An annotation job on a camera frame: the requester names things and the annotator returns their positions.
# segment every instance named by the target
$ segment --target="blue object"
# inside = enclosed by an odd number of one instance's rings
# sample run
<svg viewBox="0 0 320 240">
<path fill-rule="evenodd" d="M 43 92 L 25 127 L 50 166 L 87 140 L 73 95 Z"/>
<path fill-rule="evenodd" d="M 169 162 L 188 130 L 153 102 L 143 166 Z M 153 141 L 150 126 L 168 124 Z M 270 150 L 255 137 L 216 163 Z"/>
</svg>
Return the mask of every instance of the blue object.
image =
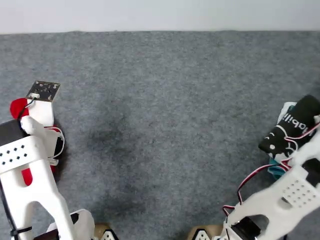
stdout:
<svg viewBox="0 0 320 240">
<path fill-rule="evenodd" d="M 269 164 L 278 164 L 278 162 L 270 157 Z M 283 174 L 285 174 L 285 170 L 280 166 L 270 166 L 268 167 L 268 173 L 272 174 L 275 180 L 278 180 Z"/>
</svg>

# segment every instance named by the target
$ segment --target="circuit board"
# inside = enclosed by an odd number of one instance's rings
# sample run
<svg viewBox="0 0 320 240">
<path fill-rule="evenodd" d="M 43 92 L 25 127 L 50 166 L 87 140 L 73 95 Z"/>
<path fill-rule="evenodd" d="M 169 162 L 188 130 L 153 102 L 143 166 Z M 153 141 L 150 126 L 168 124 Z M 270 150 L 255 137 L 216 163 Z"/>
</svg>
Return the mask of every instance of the circuit board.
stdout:
<svg viewBox="0 0 320 240">
<path fill-rule="evenodd" d="M 35 81 L 26 98 L 36 98 L 40 101 L 52 102 L 60 88 L 60 83 Z"/>
</svg>

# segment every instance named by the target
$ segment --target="white wall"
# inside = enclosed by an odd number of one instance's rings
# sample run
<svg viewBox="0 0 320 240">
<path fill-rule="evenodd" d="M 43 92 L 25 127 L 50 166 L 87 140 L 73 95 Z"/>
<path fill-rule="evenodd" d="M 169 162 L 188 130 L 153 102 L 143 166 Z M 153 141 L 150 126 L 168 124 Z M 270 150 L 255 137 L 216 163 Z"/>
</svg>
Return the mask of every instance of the white wall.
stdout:
<svg viewBox="0 0 320 240">
<path fill-rule="evenodd" d="M 0 0 L 0 33 L 320 30 L 320 0 Z"/>
</svg>

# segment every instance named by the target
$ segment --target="red cloth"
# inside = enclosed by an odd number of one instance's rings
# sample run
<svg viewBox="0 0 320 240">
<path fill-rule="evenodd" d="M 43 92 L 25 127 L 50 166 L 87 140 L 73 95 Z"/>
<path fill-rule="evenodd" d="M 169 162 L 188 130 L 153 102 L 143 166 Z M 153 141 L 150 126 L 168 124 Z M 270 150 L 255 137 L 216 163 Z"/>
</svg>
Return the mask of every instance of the red cloth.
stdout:
<svg viewBox="0 0 320 240">
<path fill-rule="evenodd" d="M 24 107 L 28 104 L 28 100 L 26 98 L 18 98 L 14 101 L 11 102 L 11 105 L 10 105 L 10 113 L 12 115 L 12 117 L 14 119 L 17 119 L 18 116 L 19 116 L 19 113 L 24 109 Z M 21 117 L 24 117 L 24 116 L 29 116 L 29 110 L 28 108 L 26 108 L 24 111 L 23 111 L 23 114 Z M 55 173 L 56 171 L 56 166 L 50 166 L 51 167 L 51 170 L 53 173 Z M 33 180 L 33 177 L 32 177 L 32 173 L 30 171 L 30 168 L 27 168 L 23 171 L 21 171 L 22 173 L 22 176 L 23 176 L 23 180 L 24 180 L 24 183 L 29 186 L 31 183 L 32 183 L 32 180 Z"/>
</svg>

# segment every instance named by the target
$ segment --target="gray carpet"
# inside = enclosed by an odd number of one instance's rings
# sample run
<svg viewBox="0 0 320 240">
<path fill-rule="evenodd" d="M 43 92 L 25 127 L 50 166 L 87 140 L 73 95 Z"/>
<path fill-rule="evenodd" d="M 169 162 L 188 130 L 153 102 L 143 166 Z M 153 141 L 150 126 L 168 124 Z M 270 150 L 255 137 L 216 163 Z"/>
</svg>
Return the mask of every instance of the gray carpet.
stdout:
<svg viewBox="0 0 320 240">
<path fill-rule="evenodd" d="M 222 223 L 221 206 L 267 163 L 258 142 L 283 103 L 320 98 L 319 75 L 320 32 L 0 35 L 0 122 L 35 80 L 62 83 L 58 187 L 69 209 L 90 210 L 121 240 L 184 240 Z M 272 182 L 261 173 L 243 195 Z M 41 233 L 52 219 L 36 213 Z M 319 213 L 289 239 L 316 239 Z M 0 234 L 9 239 L 2 207 Z"/>
</svg>

